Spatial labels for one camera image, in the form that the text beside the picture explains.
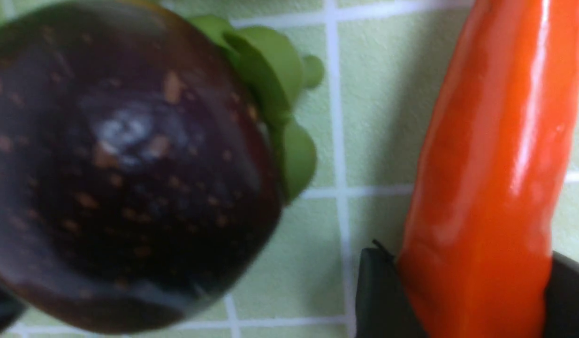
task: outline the green calyx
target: green calyx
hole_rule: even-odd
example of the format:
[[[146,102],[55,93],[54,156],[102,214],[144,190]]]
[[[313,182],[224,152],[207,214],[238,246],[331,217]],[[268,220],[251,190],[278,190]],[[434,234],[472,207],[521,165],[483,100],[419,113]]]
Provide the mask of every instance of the green calyx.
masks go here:
[[[315,143],[296,121],[294,109],[304,90],[322,83],[322,60],[300,56],[287,36],[268,27],[235,29],[215,15],[188,21],[221,48],[257,99],[289,205],[306,190],[317,168]]]

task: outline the orange pepper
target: orange pepper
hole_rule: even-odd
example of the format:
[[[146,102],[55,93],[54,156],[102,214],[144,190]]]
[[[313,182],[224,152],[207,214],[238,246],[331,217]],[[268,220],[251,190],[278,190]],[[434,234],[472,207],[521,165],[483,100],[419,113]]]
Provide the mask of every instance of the orange pepper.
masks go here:
[[[579,108],[579,0],[477,0],[397,261],[431,338],[539,338]]]

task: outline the red chili pepper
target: red chili pepper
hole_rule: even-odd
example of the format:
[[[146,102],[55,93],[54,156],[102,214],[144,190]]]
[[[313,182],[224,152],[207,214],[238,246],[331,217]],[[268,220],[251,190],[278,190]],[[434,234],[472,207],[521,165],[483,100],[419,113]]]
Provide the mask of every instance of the red chili pepper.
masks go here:
[[[579,107],[579,0],[478,0],[419,159],[407,295],[432,338],[539,338]]]

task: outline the black stand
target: black stand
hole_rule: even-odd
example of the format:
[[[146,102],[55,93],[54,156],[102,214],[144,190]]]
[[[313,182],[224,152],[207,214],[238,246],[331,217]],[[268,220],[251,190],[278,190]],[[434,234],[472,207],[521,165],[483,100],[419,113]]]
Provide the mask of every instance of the black stand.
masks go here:
[[[356,338],[429,338],[404,293],[394,257],[378,242],[360,256]],[[544,338],[579,338],[579,263],[554,253]]]

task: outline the purple eggplant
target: purple eggplant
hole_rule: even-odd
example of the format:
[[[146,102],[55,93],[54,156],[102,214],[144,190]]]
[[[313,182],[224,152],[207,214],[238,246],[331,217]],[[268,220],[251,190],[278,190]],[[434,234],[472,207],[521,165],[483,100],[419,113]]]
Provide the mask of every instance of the purple eggplant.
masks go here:
[[[208,308],[283,210],[256,109],[157,6],[60,2],[0,27],[0,284],[105,334]]]

